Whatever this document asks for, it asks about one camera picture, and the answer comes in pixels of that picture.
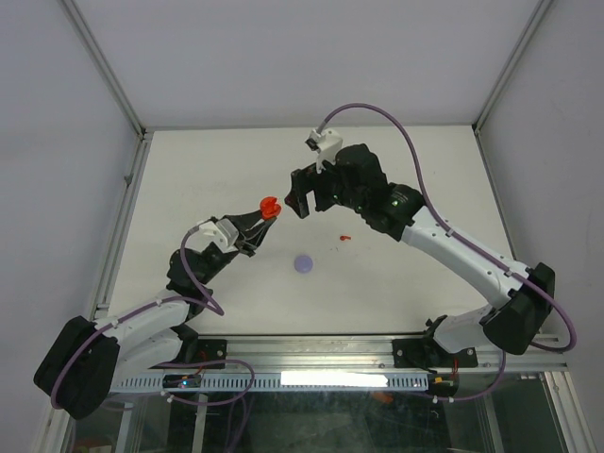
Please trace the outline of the purple charging case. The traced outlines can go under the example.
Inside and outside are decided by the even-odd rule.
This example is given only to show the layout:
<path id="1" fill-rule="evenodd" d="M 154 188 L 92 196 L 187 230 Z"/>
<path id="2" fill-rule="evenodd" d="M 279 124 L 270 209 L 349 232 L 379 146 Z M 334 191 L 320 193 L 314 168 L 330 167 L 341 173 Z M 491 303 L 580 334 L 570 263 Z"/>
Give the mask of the purple charging case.
<path id="1" fill-rule="evenodd" d="M 307 274 L 313 268 L 313 260 L 308 255 L 298 255 L 294 259 L 294 269 L 300 274 Z"/>

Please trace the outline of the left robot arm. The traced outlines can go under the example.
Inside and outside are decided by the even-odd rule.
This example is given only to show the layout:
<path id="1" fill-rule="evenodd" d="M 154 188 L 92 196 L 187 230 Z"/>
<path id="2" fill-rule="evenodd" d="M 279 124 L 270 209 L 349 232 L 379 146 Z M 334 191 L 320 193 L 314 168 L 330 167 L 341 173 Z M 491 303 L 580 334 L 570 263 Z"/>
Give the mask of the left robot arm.
<path id="1" fill-rule="evenodd" d="M 189 321 L 205 311 L 225 313 L 209 283 L 238 256 L 254 256 L 277 217 L 259 209 L 193 226 L 169 259 L 164 290 L 117 315 L 67 321 L 34 384 L 53 408 L 80 420 L 101 407 L 113 386 L 164 363 L 193 363 L 198 335 Z"/>

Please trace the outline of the red charging case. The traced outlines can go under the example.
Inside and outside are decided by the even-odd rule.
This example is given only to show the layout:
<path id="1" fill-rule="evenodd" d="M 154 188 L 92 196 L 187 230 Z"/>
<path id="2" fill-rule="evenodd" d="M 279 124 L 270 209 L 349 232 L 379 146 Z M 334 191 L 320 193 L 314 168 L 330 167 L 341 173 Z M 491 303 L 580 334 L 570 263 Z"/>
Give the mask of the red charging case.
<path id="1" fill-rule="evenodd" d="M 264 197 L 260 201 L 260 213 L 263 220 L 277 218 L 281 213 L 282 207 L 278 199 L 274 196 Z"/>

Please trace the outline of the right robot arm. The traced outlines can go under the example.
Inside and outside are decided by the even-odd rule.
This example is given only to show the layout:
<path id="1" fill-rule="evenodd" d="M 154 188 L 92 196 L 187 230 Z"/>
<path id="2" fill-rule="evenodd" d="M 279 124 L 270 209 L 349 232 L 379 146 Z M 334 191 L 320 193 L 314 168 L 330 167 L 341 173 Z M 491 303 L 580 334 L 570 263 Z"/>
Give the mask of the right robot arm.
<path id="1" fill-rule="evenodd" d="M 292 172 L 285 198 L 299 218 L 310 213 L 310 194 L 318 211 L 351 209 L 370 228 L 431 256 L 486 299 L 480 309 L 442 315 L 427 324 L 422 342 L 426 361 L 443 365 L 463 349 L 488 344 L 516 356 L 527 351 L 552 311 L 546 301 L 555 287 L 551 268 L 543 263 L 529 268 L 516 260 L 504 260 L 498 268 L 486 254 L 455 238 L 453 228 L 440 225 L 419 191 L 388 181 L 366 145 L 316 139 L 306 144 L 317 160 Z"/>

